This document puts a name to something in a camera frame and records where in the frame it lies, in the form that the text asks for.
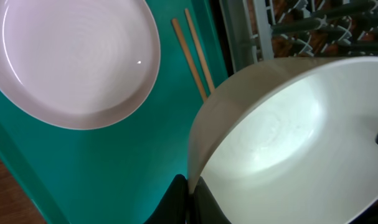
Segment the wooden chopstick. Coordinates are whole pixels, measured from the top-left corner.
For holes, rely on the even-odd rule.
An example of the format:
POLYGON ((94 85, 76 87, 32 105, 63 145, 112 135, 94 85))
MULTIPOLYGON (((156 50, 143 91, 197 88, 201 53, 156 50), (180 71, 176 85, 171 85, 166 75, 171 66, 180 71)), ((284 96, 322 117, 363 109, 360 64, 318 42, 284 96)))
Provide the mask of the wooden chopstick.
POLYGON ((208 67, 208 64, 207 64, 207 60, 205 58, 201 43, 199 41, 199 37, 197 35, 195 25, 193 23, 193 20, 192 20, 192 17, 191 17, 191 14, 190 14, 188 8, 186 8, 184 10, 184 13, 186 15, 187 23, 188 23, 190 31, 191 31, 191 35, 192 35, 192 38, 193 38, 193 41, 194 41, 194 45, 196 47, 196 52, 197 52, 197 55, 199 57, 199 61, 201 63, 201 67, 202 67, 204 76, 206 78, 206 82, 207 82, 209 91, 210 91, 210 93, 213 93, 215 91, 214 82, 212 80, 210 70, 209 70, 209 67, 208 67))
POLYGON ((180 46, 183 50, 184 56, 186 58, 189 69, 192 73, 193 79, 194 79, 194 81, 197 85, 197 89, 199 90, 201 98, 202 98, 203 101, 206 101, 207 94, 206 94, 205 88, 202 84, 201 78, 199 76, 199 72, 197 71, 197 68, 196 68, 194 60, 192 58, 191 52, 190 52, 189 47, 188 47, 186 40, 184 38, 183 32, 181 30, 181 26, 179 25, 179 21, 176 18, 172 19, 172 26, 174 28, 176 35, 177 35, 177 39, 178 39, 180 46))

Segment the large white bowl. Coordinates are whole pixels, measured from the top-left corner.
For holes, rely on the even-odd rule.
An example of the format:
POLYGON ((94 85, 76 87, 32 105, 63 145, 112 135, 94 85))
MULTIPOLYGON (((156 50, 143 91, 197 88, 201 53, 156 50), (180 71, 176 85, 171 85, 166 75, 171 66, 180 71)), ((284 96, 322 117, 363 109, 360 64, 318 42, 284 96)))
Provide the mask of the large white bowl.
POLYGON ((247 66, 192 124, 187 176, 231 223, 349 223, 378 199, 378 57, 247 66))

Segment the large white plate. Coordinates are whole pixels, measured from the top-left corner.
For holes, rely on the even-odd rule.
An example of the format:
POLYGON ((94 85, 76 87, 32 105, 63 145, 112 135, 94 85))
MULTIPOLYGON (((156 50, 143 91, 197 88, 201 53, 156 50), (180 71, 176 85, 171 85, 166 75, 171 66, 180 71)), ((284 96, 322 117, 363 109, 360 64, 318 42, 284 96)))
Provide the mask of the large white plate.
POLYGON ((144 0, 0 0, 0 92, 47 124, 89 130, 127 118, 160 62, 144 0))

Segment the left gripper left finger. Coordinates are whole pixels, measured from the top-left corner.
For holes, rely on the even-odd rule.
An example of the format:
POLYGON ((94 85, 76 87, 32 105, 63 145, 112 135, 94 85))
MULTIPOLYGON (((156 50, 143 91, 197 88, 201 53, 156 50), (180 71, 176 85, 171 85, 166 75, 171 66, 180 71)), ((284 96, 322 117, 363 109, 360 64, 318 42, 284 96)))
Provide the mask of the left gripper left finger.
POLYGON ((187 199, 187 180, 182 174, 178 174, 144 224, 185 224, 187 199))

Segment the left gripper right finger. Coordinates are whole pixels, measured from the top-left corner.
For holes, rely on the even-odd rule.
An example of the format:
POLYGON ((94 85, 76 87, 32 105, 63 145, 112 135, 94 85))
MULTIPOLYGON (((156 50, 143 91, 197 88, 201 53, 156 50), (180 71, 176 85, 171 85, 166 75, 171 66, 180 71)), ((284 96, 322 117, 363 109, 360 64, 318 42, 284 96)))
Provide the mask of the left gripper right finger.
POLYGON ((191 195, 191 223, 231 224, 202 177, 199 178, 191 195))

